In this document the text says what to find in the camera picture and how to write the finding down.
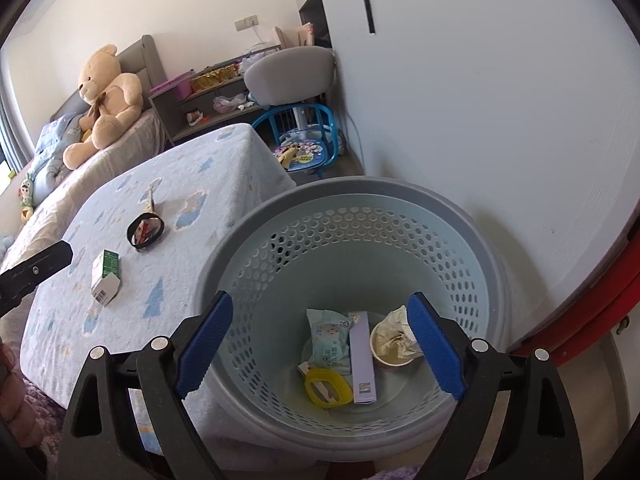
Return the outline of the person's left hand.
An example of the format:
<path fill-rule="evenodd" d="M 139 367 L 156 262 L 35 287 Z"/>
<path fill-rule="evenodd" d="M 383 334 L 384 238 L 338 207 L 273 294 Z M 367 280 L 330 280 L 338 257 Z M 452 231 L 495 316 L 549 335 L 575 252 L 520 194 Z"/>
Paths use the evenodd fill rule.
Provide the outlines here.
<path fill-rule="evenodd" d="M 26 400 L 24 380 L 17 371 L 16 357 L 7 344 L 1 345 L 1 362 L 8 370 L 1 387 L 1 417 L 8 423 L 11 434 L 22 448 L 39 446 L 43 440 L 43 430 L 35 411 Z"/>

